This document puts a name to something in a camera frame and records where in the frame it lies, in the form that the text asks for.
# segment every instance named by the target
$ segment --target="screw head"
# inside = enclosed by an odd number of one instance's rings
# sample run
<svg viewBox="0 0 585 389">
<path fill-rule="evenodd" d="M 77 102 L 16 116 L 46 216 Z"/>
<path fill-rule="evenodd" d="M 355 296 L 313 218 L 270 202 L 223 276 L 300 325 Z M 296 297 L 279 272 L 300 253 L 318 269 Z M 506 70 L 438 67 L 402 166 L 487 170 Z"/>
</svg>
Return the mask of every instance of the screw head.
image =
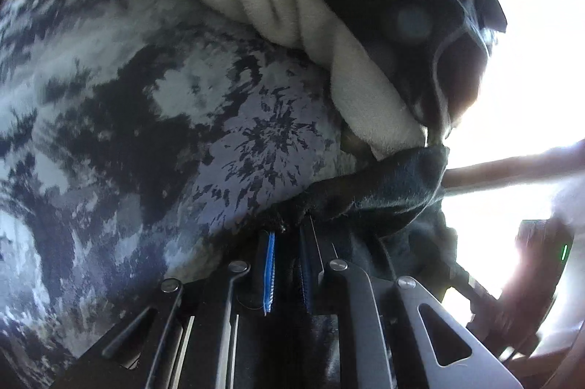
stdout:
<svg viewBox="0 0 585 389">
<path fill-rule="evenodd" d="M 248 270 L 248 264 L 243 260 L 234 260 L 233 262 L 229 263 L 227 268 L 229 268 L 230 272 L 241 274 L 242 272 Z"/>
<path fill-rule="evenodd" d="M 340 258 L 335 258 L 329 263 L 329 268 L 336 272 L 342 272 L 347 269 L 347 262 Z"/>
<path fill-rule="evenodd" d="M 399 287 L 405 290 L 411 290 L 416 287 L 416 281 L 412 277 L 400 277 Z"/>
<path fill-rule="evenodd" d="M 181 282 L 176 278 L 167 278 L 160 284 L 160 290 L 165 293 L 173 293 L 176 292 L 180 286 Z"/>
</svg>

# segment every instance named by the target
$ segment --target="bright window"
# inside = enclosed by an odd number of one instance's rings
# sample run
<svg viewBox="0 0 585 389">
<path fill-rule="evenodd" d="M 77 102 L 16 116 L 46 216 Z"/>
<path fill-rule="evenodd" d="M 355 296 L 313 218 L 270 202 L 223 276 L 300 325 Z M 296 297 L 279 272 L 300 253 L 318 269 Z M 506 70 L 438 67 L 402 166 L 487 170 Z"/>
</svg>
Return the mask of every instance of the bright window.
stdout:
<svg viewBox="0 0 585 389">
<path fill-rule="evenodd" d="M 585 137 L 585 1 L 499 0 L 508 31 L 498 38 L 480 97 L 453 130 L 449 168 L 536 154 Z M 458 263 L 494 296 L 516 265 L 523 219 L 546 219 L 559 184 L 519 185 L 444 200 L 458 233 Z M 444 306 L 465 324 L 469 302 Z"/>
</svg>

